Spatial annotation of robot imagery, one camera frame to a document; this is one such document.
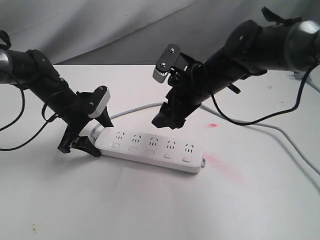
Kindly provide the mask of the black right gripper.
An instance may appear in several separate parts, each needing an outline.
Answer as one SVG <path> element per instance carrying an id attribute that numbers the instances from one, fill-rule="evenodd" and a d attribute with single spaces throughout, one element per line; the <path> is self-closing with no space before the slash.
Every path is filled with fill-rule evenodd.
<path id="1" fill-rule="evenodd" d="M 211 97 L 213 77 L 210 72 L 170 72 L 167 83 L 171 89 L 166 102 L 151 123 L 156 128 L 180 129 L 186 117 Z"/>

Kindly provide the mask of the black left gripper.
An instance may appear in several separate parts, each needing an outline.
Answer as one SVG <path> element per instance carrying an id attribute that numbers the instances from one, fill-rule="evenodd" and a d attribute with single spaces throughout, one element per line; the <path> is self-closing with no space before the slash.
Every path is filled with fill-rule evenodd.
<path id="1" fill-rule="evenodd" d="M 70 153 L 71 149 L 83 151 L 93 157 L 100 157 L 102 154 L 90 141 L 88 136 L 80 136 L 81 131 L 92 120 L 80 110 L 68 110 L 61 116 L 67 123 L 67 127 L 58 145 L 58 150 L 62 153 Z M 103 109 L 101 115 L 95 118 L 104 128 L 113 127 L 109 117 L 107 106 Z"/>

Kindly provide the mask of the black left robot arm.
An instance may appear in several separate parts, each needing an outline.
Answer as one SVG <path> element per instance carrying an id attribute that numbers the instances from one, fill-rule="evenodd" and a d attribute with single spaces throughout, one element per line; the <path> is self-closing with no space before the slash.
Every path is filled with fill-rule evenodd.
<path id="1" fill-rule="evenodd" d="M 74 92 L 41 51 L 11 50 L 10 37 L 4 30 L 0 32 L 0 39 L 0 83 L 35 94 L 43 102 L 42 116 L 47 108 L 53 111 L 53 115 L 45 120 L 46 124 L 57 118 L 67 124 L 57 147 L 60 152 L 68 154 L 71 149 L 77 149 L 93 157 L 101 156 L 89 137 L 80 133 L 92 120 L 103 127 L 113 126 L 107 111 L 111 97 L 109 88 L 102 85 L 93 92 Z"/>

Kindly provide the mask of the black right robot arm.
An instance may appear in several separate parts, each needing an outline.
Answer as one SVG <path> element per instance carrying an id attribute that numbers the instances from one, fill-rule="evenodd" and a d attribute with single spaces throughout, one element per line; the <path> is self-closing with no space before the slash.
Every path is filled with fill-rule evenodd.
<path id="1" fill-rule="evenodd" d="M 179 129 L 205 100 L 223 89 L 238 94 L 238 80 L 273 71 L 303 72 L 308 76 L 320 63 L 320 26 L 300 17 L 284 19 L 268 8 L 262 27 L 253 20 L 238 25 L 224 46 L 200 62 L 169 44 L 155 64 L 153 78 L 171 87 L 152 124 Z"/>

